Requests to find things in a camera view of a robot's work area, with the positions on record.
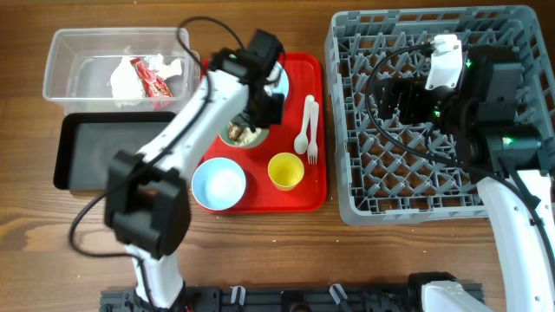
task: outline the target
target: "wood surface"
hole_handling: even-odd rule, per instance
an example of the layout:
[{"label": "wood surface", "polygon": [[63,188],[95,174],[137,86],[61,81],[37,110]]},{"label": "wood surface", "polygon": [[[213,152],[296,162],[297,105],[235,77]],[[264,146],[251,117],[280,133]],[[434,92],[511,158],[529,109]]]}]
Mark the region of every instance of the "wood surface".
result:
[{"label": "wood surface", "polygon": [[[414,7],[486,5],[480,1],[8,1],[0,6],[0,310],[95,311],[100,291],[135,284],[127,259],[80,257],[67,244],[75,214],[91,198],[52,184],[63,111],[42,97],[52,36],[62,28],[174,26],[188,16],[213,16],[248,40],[255,28],[276,34],[288,51],[324,64],[323,42],[334,13]],[[518,4],[492,0],[489,5]],[[550,55],[555,55],[553,1],[531,0]],[[217,26],[189,29],[202,56],[234,47]],[[347,226],[339,217],[333,162],[331,101],[326,105],[326,203],[309,214],[215,216],[193,203],[180,246],[188,285],[246,287],[362,285],[404,282],[419,271],[448,271],[483,283],[487,304],[505,309],[490,224],[484,219],[403,226]],[[102,205],[79,227],[89,250],[121,250],[102,224]]]}]

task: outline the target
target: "blue bowl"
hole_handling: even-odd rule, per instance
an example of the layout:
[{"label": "blue bowl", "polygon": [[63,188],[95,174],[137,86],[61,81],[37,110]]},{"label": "blue bowl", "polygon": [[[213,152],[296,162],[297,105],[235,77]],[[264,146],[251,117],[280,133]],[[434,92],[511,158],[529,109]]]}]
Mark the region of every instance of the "blue bowl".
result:
[{"label": "blue bowl", "polygon": [[246,177],[233,160],[209,159],[193,175],[193,196],[206,209],[223,211],[233,207],[245,193]]}]

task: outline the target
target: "candy wrapper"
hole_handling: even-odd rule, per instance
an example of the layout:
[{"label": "candy wrapper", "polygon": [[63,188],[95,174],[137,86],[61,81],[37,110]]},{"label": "candy wrapper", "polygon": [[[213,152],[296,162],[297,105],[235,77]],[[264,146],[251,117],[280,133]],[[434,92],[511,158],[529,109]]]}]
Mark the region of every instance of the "candy wrapper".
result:
[{"label": "candy wrapper", "polygon": [[[164,80],[151,70],[148,70],[145,62],[139,57],[131,61],[131,65],[135,68],[142,85],[147,92],[147,97],[172,97],[170,89]],[[167,107],[170,102],[159,101],[153,103],[154,110],[161,110]]]}]

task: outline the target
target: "white plastic fork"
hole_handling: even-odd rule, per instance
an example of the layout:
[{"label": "white plastic fork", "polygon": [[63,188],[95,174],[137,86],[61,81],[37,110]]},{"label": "white plastic fork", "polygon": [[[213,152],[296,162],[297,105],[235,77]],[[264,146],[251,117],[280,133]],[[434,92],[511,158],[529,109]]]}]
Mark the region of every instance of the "white plastic fork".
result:
[{"label": "white plastic fork", "polygon": [[307,151],[309,165],[315,165],[318,162],[318,145],[316,144],[316,132],[318,130],[318,115],[320,114],[320,106],[313,101],[310,107],[310,144]]}]

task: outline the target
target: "plastic dish rack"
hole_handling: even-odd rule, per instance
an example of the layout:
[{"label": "plastic dish rack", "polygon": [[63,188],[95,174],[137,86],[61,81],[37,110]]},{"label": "plastic dish rack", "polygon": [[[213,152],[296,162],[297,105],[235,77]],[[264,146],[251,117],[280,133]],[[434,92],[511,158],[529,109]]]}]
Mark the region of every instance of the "plastic dish rack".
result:
[{"label": "plastic dish rack", "polygon": [[[535,12],[527,6],[366,10],[336,13],[325,42],[328,90],[336,133],[336,178],[343,221],[351,225],[409,224],[446,218],[486,218],[475,185],[459,168],[415,158],[381,138],[364,108],[363,86],[386,51],[455,33],[467,47],[493,45],[518,52],[523,75],[519,122],[542,133],[555,163],[552,116],[555,81]],[[427,75],[418,51],[400,55],[378,78]],[[382,120],[398,140],[426,152],[431,124],[405,126],[398,115]],[[429,147],[454,155],[451,136],[434,132]]]}]

